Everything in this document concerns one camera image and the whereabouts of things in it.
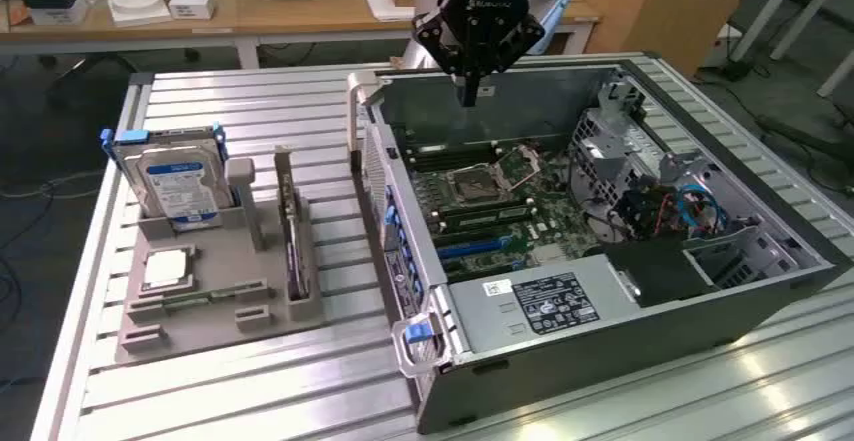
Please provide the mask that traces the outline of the metal socket cover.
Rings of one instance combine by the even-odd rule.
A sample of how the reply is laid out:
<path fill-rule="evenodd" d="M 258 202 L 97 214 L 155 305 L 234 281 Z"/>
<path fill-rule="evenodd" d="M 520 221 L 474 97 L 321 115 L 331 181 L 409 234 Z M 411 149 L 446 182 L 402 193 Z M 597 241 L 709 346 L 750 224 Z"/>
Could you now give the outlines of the metal socket cover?
<path fill-rule="evenodd" d="M 528 145 L 518 145 L 494 165 L 501 186 L 513 191 L 542 170 L 540 155 Z"/>

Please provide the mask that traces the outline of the tall metal disk bay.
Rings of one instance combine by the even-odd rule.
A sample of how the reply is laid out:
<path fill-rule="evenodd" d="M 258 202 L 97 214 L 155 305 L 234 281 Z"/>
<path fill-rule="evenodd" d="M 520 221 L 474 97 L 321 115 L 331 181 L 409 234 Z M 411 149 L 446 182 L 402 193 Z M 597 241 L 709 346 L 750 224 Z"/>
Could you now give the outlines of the tall metal disk bay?
<path fill-rule="evenodd" d="M 673 194 L 662 180 L 666 149 L 644 124 L 645 93 L 618 77 L 602 85 L 570 138 L 570 194 L 584 209 L 608 217 L 628 191 Z"/>

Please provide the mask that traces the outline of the white box with red button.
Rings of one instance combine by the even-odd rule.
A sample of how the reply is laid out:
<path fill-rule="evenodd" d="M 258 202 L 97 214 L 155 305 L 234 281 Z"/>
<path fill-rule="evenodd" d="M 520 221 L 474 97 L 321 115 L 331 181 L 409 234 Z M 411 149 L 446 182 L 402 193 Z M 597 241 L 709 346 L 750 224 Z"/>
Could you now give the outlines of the white box with red button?
<path fill-rule="evenodd" d="M 732 24 L 721 28 L 704 62 L 705 68 L 718 68 L 728 64 L 741 38 L 742 32 Z"/>

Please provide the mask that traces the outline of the white labelled box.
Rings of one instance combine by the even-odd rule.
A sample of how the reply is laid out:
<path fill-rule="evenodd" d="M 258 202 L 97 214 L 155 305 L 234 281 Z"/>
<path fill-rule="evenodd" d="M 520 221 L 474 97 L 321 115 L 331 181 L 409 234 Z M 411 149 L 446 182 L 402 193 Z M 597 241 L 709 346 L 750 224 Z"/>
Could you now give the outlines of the white labelled box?
<path fill-rule="evenodd" d="M 177 20 L 210 20 L 215 14 L 215 0 L 170 0 L 169 10 Z"/>

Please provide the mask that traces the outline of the hard disk with blue caddy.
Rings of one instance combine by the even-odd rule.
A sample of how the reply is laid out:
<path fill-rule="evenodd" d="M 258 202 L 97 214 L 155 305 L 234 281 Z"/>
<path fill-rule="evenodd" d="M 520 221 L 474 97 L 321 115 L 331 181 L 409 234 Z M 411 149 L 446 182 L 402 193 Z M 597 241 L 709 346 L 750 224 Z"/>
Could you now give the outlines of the hard disk with blue caddy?
<path fill-rule="evenodd" d="M 219 124 L 102 130 L 102 150 L 126 176 L 143 216 L 166 219 L 177 232 L 219 227 L 221 212 L 235 206 L 225 143 Z"/>

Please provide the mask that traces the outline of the low metal disk bay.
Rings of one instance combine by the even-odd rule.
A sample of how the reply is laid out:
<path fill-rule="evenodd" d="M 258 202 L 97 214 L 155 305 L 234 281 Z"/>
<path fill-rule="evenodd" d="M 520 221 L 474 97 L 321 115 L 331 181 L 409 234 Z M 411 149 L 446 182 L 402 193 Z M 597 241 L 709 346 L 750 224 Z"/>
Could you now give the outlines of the low metal disk bay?
<path fill-rule="evenodd" d="M 772 235 L 756 226 L 682 243 L 706 283 L 718 290 L 796 273 L 800 263 Z"/>

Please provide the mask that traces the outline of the RAM stick with sticker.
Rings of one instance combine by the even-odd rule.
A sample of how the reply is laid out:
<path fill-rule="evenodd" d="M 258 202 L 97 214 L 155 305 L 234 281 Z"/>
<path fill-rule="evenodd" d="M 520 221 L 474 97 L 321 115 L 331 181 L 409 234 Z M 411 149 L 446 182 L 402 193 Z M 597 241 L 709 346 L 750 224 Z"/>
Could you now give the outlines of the RAM stick with sticker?
<path fill-rule="evenodd" d="M 529 221 L 532 218 L 532 210 L 526 207 L 466 212 L 442 217 L 438 221 L 438 233 L 456 234 Z"/>
<path fill-rule="evenodd" d="M 477 206 L 434 210 L 427 214 L 427 222 L 464 228 L 484 224 L 513 223 L 529 220 L 538 210 L 529 199 L 486 203 Z"/>

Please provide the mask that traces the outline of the grey parts rack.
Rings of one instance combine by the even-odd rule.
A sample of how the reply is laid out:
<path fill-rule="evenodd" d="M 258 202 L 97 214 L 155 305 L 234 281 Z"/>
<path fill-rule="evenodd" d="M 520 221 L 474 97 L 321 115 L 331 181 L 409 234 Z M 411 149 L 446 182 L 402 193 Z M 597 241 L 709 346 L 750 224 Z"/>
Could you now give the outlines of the grey parts rack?
<path fill-rule="evenodd" d="M 311 223 L 307 199 L 306 204 Z M 177 232 L 163 218 L 139 220 L 117 335 L 118 364 L 141 364 L 198 353 L 323 324 L 313 223 L 314 291 L 309 300 L 291 301 L 278 196 L 227 208 L 221 216 L 219 227 L 183 233 Z M 189 280 L 179 286 L 145 291 L 149 254 L 173 249 L 186 250 L 190 255 Z M 262 285 L 270 288 L 270 297 L 263 300 L 229 301 L 183 309 L 166 309 L 161 304 L 165 297 Z"/>

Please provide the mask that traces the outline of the white round holder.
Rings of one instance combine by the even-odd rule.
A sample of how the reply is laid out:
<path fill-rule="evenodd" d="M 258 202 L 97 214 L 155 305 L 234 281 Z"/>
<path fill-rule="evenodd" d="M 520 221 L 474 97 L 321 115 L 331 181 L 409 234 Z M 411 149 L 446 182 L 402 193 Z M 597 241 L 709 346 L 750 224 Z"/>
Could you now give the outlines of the white round holder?
<path fill-rule="evenodd" d="M 109 0 L 114 24 L 135 27 L 173 20 L 165 0 Z"/>

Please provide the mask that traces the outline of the white box with black lid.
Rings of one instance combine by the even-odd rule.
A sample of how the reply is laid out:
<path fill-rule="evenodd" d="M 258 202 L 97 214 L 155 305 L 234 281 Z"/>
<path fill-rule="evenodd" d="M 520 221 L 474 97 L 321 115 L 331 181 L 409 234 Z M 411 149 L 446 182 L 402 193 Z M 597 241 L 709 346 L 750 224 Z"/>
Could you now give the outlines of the white box with black lid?
<path fill-rule="evenodd" d="M 87 16 L 86 0 L 22 0 L 34 24 L 39 26 L 79 25 Z"/>

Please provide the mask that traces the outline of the black floor stand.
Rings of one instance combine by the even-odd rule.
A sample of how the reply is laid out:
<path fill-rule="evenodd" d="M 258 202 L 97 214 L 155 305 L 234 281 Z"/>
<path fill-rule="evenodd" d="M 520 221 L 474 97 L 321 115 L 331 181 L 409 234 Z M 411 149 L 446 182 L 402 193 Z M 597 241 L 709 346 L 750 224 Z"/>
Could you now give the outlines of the black floor stand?
<path fill-rule="evenodd" d="M 780 135 L 854 169 L 854 131 L 848 128 L 798 127 L 764 115 L 758 117 L 756 123 L 762 131 L 762 138 Z"/>

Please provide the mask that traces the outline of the blue expansion slot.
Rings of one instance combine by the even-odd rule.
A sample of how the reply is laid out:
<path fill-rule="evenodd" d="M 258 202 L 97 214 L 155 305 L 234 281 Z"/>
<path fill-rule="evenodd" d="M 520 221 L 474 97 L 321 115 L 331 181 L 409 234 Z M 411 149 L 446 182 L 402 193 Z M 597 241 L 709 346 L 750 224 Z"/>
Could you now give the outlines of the blue expansion slot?
<path fill-rule="evenodd" d="M 504 250 L 512 244 L 512 242 L 512 236 L 501 236 L 488 240 L 473 241 L 460 245 L 441 247 L 437 249 L 437 254 L 442 260 L 460 258 Z"/>

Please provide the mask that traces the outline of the wooden cabinet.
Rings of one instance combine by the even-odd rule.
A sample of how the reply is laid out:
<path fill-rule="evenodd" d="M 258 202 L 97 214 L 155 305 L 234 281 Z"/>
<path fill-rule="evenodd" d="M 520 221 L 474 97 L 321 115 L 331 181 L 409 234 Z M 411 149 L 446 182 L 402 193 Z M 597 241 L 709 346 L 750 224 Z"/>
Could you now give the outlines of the wooden cabinet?
<path fill-rule="evenodd" d="M 741 0 L 585 0 L 601 18 L 589 53 L 653 52 L 688 77 Z"/>

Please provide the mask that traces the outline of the bare green RAM stick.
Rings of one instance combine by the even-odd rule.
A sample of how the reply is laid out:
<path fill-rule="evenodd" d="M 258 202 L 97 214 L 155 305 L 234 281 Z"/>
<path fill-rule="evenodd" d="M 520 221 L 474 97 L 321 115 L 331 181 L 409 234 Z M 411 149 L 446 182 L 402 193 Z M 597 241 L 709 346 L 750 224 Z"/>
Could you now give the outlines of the bare green RAM stick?
<path fill-rule="evenodd" d="M 229 301 L 249 302 L 258 299 L 263 300 L 269 297 L 270 288 L 265 285 L 255 287 L 229 287 L 165 297 L 161 304 L 166 309 L 183 309 L 209 306 Z"/>

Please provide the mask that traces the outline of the silver CPU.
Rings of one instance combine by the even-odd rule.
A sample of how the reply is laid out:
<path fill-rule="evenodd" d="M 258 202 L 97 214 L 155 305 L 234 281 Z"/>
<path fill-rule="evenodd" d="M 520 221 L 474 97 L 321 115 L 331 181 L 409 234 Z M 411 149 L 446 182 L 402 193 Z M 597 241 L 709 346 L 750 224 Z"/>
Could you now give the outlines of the silver CPU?
<path fill-rule="evenodd" d="M 142 289 L 179 286 L 189 280 L 190 255 L 186 250 L 173 249 L 151 252 L 146 260 Z"/>

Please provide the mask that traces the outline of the grey power supply unit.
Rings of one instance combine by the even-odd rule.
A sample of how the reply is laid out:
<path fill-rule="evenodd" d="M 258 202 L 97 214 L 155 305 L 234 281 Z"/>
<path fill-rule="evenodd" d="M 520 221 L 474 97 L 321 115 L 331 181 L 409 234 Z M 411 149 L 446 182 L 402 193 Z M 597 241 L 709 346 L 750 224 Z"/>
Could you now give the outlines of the grey power supply unit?
<path fill-rule="evenodd" d="M 528 343 L 640 312 L 632 289 L 604 255 L 456 283 L 450 286 L 470 350 Z"/>

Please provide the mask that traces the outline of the graphics card with metal bracket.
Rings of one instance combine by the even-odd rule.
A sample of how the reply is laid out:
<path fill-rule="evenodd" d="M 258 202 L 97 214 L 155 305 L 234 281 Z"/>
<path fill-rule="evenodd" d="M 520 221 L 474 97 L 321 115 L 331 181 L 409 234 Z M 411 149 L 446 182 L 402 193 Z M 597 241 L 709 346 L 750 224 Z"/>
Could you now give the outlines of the graphics card with metal bracket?
<path fill-rule="evenodd" d="M 278 181 L 279 216 L 286 241 L 287 286 L 291 301 L 309 300 L 315 276 L 311 223 L 306 199 L 295 185 L 293 151 L 278 146 L 274 152 L 274 167 Z"/>

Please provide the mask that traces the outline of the open black PC case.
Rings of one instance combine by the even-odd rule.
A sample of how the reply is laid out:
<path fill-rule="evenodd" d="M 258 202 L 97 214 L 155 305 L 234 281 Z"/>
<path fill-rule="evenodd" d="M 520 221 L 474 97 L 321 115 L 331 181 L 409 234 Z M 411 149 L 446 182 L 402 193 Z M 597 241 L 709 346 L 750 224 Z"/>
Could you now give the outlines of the open black PC case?
<path fill-rule="evenodd" d="M 589 213 L 570 194 L 570 138 L 605 82 L 625 77 L 645 93 L 644 124 L 666 149 L 662 180 L 677 188 L 660 234 L 634 240 L 614 208 Z M 490 77 L 493 97 L 464 107 L 437 70 L 366 69 L 347 79 L 349 148 L 369 245 L 391 323 L 398 367 L 421 433 L 446 431 L 634 371 L 737 342 L 785 307 L 854 274 L 854 254 L 820 230 L 854 219 L 798 178 L 758 140 L 661 60 L 580 56 L 521 64 Z M 608 257 L 641 307 L 637 314 L 482 354 L 470 350 L 450 286 L 405 164 L 410 143 L 545 138 L 566 151 L 569 194 L 601 238 L 585 257 Z M 682 243 L 756 226 L 801 269 L 714 289 Z M 407 344 L 427 321 L 429 341 Z"/>

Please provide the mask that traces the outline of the white paper stack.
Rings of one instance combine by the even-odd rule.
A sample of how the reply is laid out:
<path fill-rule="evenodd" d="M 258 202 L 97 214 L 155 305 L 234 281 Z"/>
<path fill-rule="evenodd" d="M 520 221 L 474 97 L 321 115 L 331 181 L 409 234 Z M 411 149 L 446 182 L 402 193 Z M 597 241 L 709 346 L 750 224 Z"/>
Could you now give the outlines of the white paper stack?
<path fill-rule="evenodd" d="M 383 23 L 410 21 L 415 8 L 398 4 L 397 0 L 366 0 L 374 18 Z"/>

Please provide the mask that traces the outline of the wooden desk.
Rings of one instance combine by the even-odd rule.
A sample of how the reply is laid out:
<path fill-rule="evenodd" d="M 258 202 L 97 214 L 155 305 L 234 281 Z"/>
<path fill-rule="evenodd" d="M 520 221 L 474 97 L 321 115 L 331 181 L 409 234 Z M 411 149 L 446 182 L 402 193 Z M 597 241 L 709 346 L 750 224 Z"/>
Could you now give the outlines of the wooden desk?
<path fill-rule="evenodd" d="M 14 26 L 0 0 L 0 55 L 53 55 L 157 49 L 227 47 L 245 69 L 259 66 L 267 44 L 409 39 L 407 21 L 382 22 L 367 0 L 215 0 L 210 20 L 179 20 L 137 27 L 115 25 L 109 0 L 77 26 Z"/>

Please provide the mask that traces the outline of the silver chipset heatsink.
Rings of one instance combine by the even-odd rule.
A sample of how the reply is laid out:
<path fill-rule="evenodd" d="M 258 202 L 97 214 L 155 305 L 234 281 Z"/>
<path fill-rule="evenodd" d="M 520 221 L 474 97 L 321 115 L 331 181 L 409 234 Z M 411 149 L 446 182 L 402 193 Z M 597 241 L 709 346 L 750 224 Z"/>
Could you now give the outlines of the silver chipset heatsink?
<path fill-rule="evenodd" d="M 568 262 L 576 259 L 574 254 L 557 243 L 536 247 L 532 254 L 538 266 Z"/>

